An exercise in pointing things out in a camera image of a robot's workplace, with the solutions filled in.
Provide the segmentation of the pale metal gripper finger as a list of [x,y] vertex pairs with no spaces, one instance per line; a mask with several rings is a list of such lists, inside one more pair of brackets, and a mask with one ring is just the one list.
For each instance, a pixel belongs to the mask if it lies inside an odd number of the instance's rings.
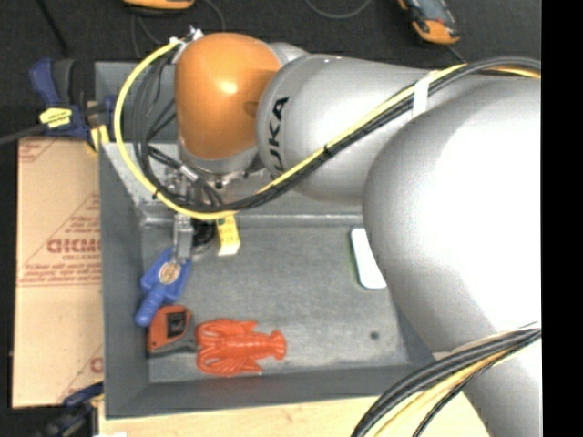
[[191,218],[176,214],[173,220],[173,258],[184,263],[190,258],[194,228]]

